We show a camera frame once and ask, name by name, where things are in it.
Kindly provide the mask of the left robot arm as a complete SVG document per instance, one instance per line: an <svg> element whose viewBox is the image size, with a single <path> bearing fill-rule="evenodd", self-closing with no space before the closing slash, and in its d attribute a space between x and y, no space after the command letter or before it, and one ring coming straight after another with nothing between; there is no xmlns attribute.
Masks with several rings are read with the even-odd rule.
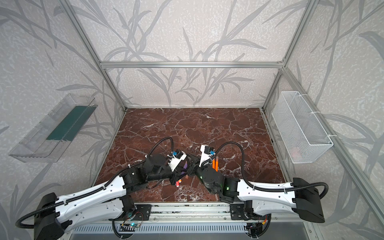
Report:
<svg viewBox="0 0 384 240"><path fill-rule="evenodd" d="M179 166L186 157L184 152L173 152L167 157L147 156L105 183L71 195L45 195L35 211L16 221L16 227L32 229L36 240L57 240L66 231L89 223L129 219L138 211L130 194L153 181L169 180L176 184L187 173Z"/></svg>

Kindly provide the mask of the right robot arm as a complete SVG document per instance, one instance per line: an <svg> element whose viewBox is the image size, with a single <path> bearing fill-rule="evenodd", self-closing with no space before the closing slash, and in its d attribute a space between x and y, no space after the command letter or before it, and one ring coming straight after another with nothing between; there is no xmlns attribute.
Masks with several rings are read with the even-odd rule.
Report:
<svg viewBox="0 0 384 240"><path fill-rule="evenodd" d="M297 214L302 220L324 223L321 199L328 192L324 182L310 184L301 178L292 182L266 184L225 177L194 155L187 155L187 172L197 176L209 193L223 203L243 203L247 220L269 214Z"/></svg>

